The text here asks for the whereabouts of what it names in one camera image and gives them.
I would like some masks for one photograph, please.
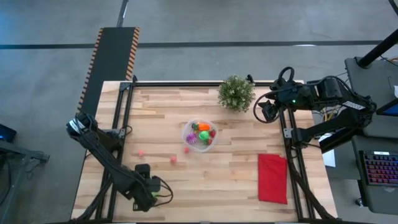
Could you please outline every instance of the green plant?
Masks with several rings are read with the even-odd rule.
[[[220,85],[218,99],[227,109],[246,112],[255,99],[254,84],[238,75],[231,75]]]

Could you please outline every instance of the wooden table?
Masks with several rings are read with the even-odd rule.
[[[111,128],[119,84],[103,84],[96,114],[102,129]],[[255,90],[257,96],[267,91],[268,87]],[[131,169],[139,163],[150,164],[151,174],[158,175],[171,186],[174,200],[146,213],[133,212],[133,201],[118,194],[114,222],[297,221],[289,174],[287,205],[257,199],[257,155],[269,153],[285,157],[279,121],[262,124],[255,120],[251,110],[230,112],[218,104],[217,96],[216,87],[134,88],[129,118],[132,133],[126,137],[122,163]],[[207,153],[184,154],[182,129],[192,118],[210,120],[219,129],[219,140]],[[310,111],[298,111],[295,118],[298,127],[313,126]],[[145,152],[144,157],[138,156],[139,150]],[[169,161],[171,156],[178,158],[175,165]],[[308,147],[303,150],[303,157],[312,192],[336,217],[320,150]],[[72,218],[82,214],[98,193],[102,174],[101,164],[92,156],[87,158]],[[306,216],[301,191],[300,199]]]

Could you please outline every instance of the clear plastic bowl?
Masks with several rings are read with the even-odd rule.
[[[209,124],[209,125],[210,125],[210,130],[214,129],[214,130],[216,131],[216,136],[215,136],[213,139],[211,139],[213,142],[212,142],[210,145],[207,145],[207,144],[203,143],[203,142],[199,139],[199,136],[197,136],[197,137],[198,137],[198,140],[196,141],[196,143],[194,143],[194,144],[189,144],[189,143],[187,142],[187,135],[188,135],[189,133],[193,132],[193,129],[192,129],[192,124],[193,124],[193,123],[206,123],[206,124]],[[182,131],[182,140],[184,141],[184,143],[185,143],[190,149],[192,149],[192,150],[194,150],[194,151],[196,151],[196,152],[207,152],[207,151],[209,151],[209,150],[216,144],[217,139],[218,139],[218,135],[219,135],[218,129],[217,129],[217,127],[216,127],[215,124],[213,124],[213,123],[210,122],[210,121],[205,121],[205,120],[203,120],[203,119],[195,118],[195,119],[190,120],[190,121],[185,125],[184,130]]]

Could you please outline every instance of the gray floor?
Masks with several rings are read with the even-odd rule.
[[[115,26],[122,0],[2,0],[0,44],[93,43]],[[130,0],[124,26],[141,27],[140,42],[381,40],[398,17],[387,0]],[[140,80],[219,80],[237,73],[274,80],[285,66],[314,80],[344,72],[344,59],[374,46],[139,49]],[[385,56],[398,55],[394,47]],[[16,143],[51,155],[24,181],[8,223],[66,221],[84,150],[65,123],[74,115],[91,50],[0,50],[0,123]],[[330,179],[339,217],[397,223],[398,216],[358,208],[356,183]]]

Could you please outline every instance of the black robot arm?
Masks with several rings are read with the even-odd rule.
[[[67,124],[69,136],[78,141],[111,174],[111,180],[117,190],[127,199],[134,198],[133,210],[147,212],[156,206],[156,197],[152,192],[160,190],[159,177],[150,176],[149,164],[138,164],[135,170],[118,163],[112,152],[121,147],[120,132],[104,132],[98,128],[95,119],[79,113]]]
[[[283,74],[290,70],[290,77],[286,81]],[[338,131],[335,137],[323,143],[322,149],[328,151],[337,144],[349,140],[356,130],[367,126],[376,110],[376,104],[370,96],[361,96],[355,93],[343,80],[338,77],[325,77],[321,80],[310,81],[306,84],[293,80],[294,69],[284,68],[278,79],[270,86],[272,91],[260,96],[254,105],[255,117],[263,123],[274,122],[279,117],[279,110],[315,110],[321,111],[327,106],[344,106],[343,110],[335,119],[312,126],[307,129],[295,128],[285,130],[285,135],[291,136],[295,146],[306,146],[312,138],[330,131]],[[262,98],[268,100],[260,103]],[[256,107],[262,108],[265,121],[257,117]]]

